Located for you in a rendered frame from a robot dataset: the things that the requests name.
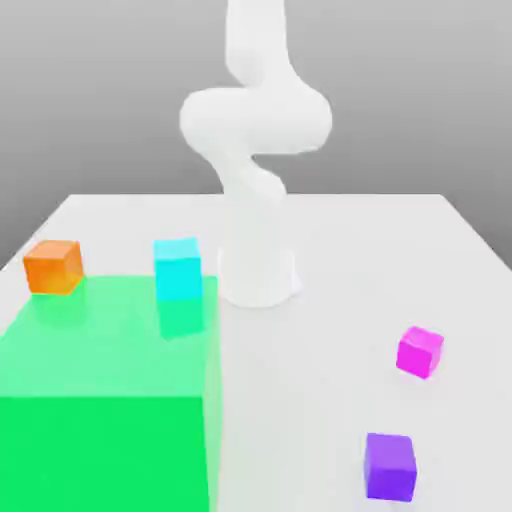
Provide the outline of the small magenta cube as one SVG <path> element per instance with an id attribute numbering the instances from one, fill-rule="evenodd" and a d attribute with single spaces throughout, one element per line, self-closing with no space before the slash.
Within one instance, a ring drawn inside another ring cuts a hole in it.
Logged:
<path id="1" fill-rule="evenodd" d="M 441 358 L 444 337 L 432 331 L 413 326 L 398 344 L 396 367 L 422 379 L 428 379 Z"/>

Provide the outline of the small orange cube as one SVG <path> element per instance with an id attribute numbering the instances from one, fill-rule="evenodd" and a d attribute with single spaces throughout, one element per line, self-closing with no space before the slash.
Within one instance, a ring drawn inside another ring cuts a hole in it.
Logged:
<path id="1" fill-rule="evenodd" d="M 78 241 L 42 240 L 23 264 L 32 294 L 69 295 L 84 278 Z"/>

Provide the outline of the large green box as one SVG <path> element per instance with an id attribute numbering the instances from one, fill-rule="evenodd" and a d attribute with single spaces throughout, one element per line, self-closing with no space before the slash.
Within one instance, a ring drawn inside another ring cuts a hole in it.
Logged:
<path id="1" fill-rule="evenodd" d="M 149 276 L 35 295 L 0 335 L 0 512 L 217 512 L 217 281 Z"/>

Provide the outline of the small cyan cube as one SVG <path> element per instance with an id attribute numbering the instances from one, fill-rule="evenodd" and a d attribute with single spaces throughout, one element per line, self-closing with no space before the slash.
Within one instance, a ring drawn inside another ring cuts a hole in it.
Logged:
<path id="1" fill-rule="evenodd" d="M 155 240 L 153 255 L 158 301 L 198 299 L 203 295 L 196 238 Z"/>

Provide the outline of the small purple cube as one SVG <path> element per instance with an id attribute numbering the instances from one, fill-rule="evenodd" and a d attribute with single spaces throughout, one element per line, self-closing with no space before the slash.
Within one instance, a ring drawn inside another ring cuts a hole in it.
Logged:
<path id="1" fill-rule="evenodd" d="M 368 433 L 363 472 L 367 498 L 411 502 L 418 474 L 411 438 Z"/>

